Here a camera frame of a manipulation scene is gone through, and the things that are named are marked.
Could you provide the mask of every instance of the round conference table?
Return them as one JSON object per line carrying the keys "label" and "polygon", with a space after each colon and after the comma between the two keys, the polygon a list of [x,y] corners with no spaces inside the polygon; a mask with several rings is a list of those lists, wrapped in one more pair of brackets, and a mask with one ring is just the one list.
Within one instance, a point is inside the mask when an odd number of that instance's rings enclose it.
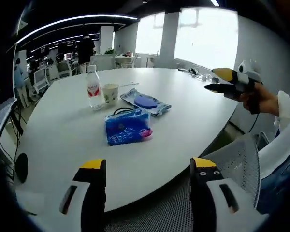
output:
{"label": "round conference table", "polygon": [[109,146],[104,118],[128,104],[119,99],[116,106],[94,112],[88,103],[86,74],[55,81],[34,109],[21,138],[17,153],[28,156],[28,177],[17,190],[50,194],[57,182],[71,181],[84,162],[104,158],[105,211],[125,206],[187,168],[190,158],[201,155],[216,139],[237,106],[222,94],[204,89],[209,82],[175,69],[115,69],[98,75],[102,85],[139,83],[120,87],[119,94],[136,88],[172,108],[151,118],[150,140]]}

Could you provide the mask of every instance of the bottle cap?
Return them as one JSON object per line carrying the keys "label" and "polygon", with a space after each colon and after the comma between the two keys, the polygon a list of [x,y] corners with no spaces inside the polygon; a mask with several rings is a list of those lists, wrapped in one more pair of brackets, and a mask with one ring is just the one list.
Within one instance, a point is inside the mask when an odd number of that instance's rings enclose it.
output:
{"label": "bottle cap", "polygon": [[95,72],[97,70],[97,65],[95,65],[95,64],[88,65],[87,70],[88,70],[88,72]]}

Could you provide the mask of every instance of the bottle label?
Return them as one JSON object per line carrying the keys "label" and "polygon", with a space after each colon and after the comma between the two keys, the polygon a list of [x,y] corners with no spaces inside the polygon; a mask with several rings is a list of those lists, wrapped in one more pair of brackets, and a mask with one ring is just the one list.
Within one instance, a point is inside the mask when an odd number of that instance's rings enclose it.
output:
{"label": "bottle label", "polygon": [[100,91],[99,84],[88,85],[87,92],[88,92],[88,96],[90,97],[100,95],[101,91]]}

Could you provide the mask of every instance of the hand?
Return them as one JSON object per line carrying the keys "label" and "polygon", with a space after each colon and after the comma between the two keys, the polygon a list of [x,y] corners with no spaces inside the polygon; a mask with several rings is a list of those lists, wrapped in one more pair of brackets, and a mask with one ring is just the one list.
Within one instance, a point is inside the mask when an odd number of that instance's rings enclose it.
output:
{"label": "hand", "polygon": [[[255,91],[260,95],[259,108],[262,113],[270,113],[279,116],[278,97],[270,93],[262,84],[255,83]],[[243,107],[249,110],[247,101],[253,93],[243,93],[239,102],[243,102]]]}

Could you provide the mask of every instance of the water bottle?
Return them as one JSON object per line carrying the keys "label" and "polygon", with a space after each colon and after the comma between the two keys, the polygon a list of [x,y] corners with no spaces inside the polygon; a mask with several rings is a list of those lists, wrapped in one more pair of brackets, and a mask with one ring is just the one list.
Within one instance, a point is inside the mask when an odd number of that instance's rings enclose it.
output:
{"label": "water bottle", "polygon": [[88,66],[87,80],[87,93],[89,97],[90,107],[94,110],[99,110],[104,105],[104,98],[101,93],[101,86],[99,76],[97,74],[97,66]]}

